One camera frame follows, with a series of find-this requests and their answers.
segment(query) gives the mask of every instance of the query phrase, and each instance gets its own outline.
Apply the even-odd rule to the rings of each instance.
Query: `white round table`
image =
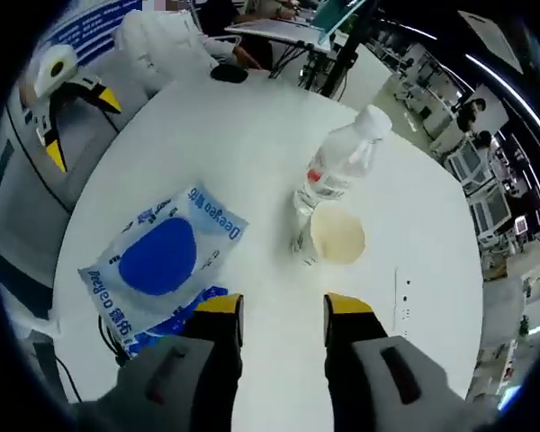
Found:
[[[83,399],[112,388],[118,366],[77,269],[94,263],[140,209],[197,180],[250,223],[217,281],[245,296],[233,430],[333,430],[326,292],[372,305],[389,334],[442,365],[465,396],[480,342],[482,274],[462,189],[434,160],[392,133],[371,174],[341,202],[364,224],[359,260],[308,268],[290,253],[293,190],[325,135],[355,115],[252,74],[241,85],[173,83],[136,115],[88,180],[58,259],[54,308],[63,337],[55,348]]]

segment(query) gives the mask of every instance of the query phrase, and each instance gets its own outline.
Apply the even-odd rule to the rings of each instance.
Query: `plastic bag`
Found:
[[[143,211],[96,264],[78,272],[106,325],[127,346],[212,285],[247,225],[198,184]]]
[[[149,328],[142,333],[134,335],[133,342],[126,346],[128,354],[130,356],[135,356],[143,347],[153,346],[165,336],[181,333],[182,330],[184,330],[186,321],[192,317],[194,310],[200,303],[206,302],[213,297],[227,294],[228,290],[226,288],[220,288],[219,286],[211,286],[207,290],[202,291],[188,306],[185,308],[178,308],[172,317],[166,321],[161,322],[157,326]]]

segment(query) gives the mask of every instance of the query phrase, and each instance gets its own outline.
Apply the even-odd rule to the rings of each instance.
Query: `paper cup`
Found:
[[[316,207],[292,244],[292,251],[307,266],[319,261],[352,264],[364,249],[365,234],[360,220],[324,202]]]

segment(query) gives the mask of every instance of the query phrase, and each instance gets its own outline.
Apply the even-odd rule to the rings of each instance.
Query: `bottle cap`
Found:
[[[386,112],[374,105],[366,106],[355,118],[354,125],[367,140],[383,140],[392,130]]]

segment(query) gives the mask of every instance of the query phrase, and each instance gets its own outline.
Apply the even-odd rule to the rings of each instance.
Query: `blue circle print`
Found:
[[[196,263],[196,242],[187,220],[165,220],[122,255],[120,276],[148,295],[175,291],[190,277]]]

